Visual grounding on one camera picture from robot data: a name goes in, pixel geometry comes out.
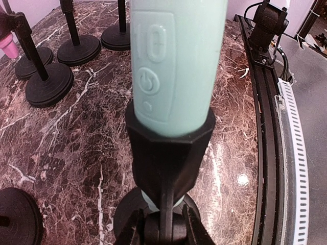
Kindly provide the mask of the black stand of blue microphone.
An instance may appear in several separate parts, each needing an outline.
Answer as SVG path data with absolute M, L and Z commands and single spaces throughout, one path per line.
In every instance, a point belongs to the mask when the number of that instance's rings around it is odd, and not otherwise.
M 25 191 L 1 190 L 1 244 L 41 244 L 42 217 L 35 200 Z

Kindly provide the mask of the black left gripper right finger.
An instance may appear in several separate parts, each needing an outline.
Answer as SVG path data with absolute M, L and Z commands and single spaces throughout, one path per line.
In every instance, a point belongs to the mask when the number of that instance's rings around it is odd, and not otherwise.
M 197 217 L 193 208 L 184 205 L 182 216 L 186 225 L 186 242 L 189 245 L 215 245 L 208 234 L 200 218 Z

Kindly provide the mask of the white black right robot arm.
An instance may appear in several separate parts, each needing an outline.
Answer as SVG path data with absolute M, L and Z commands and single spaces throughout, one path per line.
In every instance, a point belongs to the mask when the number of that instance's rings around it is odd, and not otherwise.
M 244 15 L 253 7 L 257 7 L 253 20 L 244 18 L 252 30 L 248 41 L 252 48 L 267 52 L 272 39 L 275 36 L 280 37 L 289 24 L 287 14 L 290 1 L 282 1 L 280 4 L 261 1 L 248 6 Z

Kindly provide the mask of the black stand of green microphone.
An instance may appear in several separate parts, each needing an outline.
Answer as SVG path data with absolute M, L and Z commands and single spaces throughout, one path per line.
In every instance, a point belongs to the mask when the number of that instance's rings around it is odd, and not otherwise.
M 143 126 L 135 116 L 132 103 L 126 108 L 125 122 L 136 187 L 122 198 L 116 208 L 115 238 L 118 238 L 132 212 L 142 209 L 145 216 L 144 244 L 185 244 L 186 225 L 182 209 L 187 205 L 200 218 L 188 192 L 195 186 L 215 128 L 215 115 L 209 110 L 200 129 L 178 138 L 158 135 Z

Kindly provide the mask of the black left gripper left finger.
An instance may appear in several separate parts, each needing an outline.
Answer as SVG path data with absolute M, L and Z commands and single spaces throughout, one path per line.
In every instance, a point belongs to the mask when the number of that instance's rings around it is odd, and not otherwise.
M 143 245 L 144 226 L 145 216 L 143 210 L 134 210 L 116 239 L 116 245 Z

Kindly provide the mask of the green microphone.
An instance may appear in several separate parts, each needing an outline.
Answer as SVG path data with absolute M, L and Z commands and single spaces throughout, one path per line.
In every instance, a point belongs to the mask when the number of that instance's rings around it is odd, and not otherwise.
M 134 113 L 147 129 L 178 138 L 206 121 L 227 1 L 131 1 Z

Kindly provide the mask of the black stand of beige microphone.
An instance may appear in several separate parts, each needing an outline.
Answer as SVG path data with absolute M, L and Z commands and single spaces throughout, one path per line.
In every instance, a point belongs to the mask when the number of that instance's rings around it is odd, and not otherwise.
M 130 47 L 130 25 L 126 22 L 126 3 L 118 0 L 119 23 L 109 26 L 101 35 L 101 44 L 112 51 L 128 51 Z

